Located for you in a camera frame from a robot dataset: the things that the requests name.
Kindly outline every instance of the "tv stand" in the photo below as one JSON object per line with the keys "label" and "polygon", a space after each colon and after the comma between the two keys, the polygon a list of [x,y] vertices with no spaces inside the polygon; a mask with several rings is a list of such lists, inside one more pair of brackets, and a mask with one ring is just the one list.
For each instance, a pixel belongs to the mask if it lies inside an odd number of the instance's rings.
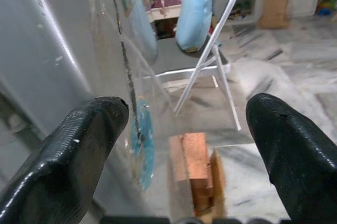
{"label": "tv stand", "polygon": [[[290,17],[311,16],[315,13],[318,0],[289,0]],[[264,0],[237,0],[226,25],[256,23],[263,14]]]}

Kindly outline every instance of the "brown paper bag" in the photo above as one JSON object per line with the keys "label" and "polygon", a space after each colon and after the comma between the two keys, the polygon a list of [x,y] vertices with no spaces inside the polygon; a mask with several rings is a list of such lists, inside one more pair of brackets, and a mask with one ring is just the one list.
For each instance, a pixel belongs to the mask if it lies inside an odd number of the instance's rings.
{"label": "brown paper bag", "polygon": [[289,0],[264,0],[263,15],[257,23],[259,28],[287,28]]}

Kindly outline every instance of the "marble floor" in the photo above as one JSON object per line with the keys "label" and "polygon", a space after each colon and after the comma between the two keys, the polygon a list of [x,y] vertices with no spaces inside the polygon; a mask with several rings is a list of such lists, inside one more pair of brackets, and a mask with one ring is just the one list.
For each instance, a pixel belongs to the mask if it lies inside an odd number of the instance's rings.
{"label": "marble floor", "polygon": [[[217,148],[223,161],[227,216],[241,221],[260,217],[278,223],[289,217],[250,136],[245,105],[260,92],[278,96],[337,143],[337,23],[308,17],[292,20],[284,30],[260,30],[254,25],[225,27],[219,40],[232,66],[227,78],[242,130],[234,129],[228,101],[211,77],[198,79],[178,117],[165,112],[166,103],[159,104],[162,109],[157,109],[154,128],[160,128],[156,136],[160,161],[156,162],[154,183],[147,192],[148,202],[156,214],[170,216],[168,194],[152,200],[167,187],[167,182],[159,178],[167,174],[163,161],[168,157],[167,138],[175,132],[203,131],[209,148]],[[172,103],[184,84],[166,89]]]}

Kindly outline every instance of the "paper bag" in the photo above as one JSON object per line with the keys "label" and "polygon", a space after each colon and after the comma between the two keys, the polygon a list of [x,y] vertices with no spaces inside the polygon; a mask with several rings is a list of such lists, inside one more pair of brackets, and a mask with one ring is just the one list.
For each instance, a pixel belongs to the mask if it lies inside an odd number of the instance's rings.
{"label": "paper bag", "polygon": [[263,15],[258,22],[260,28],[287,28],[289,0],[264,0]]}

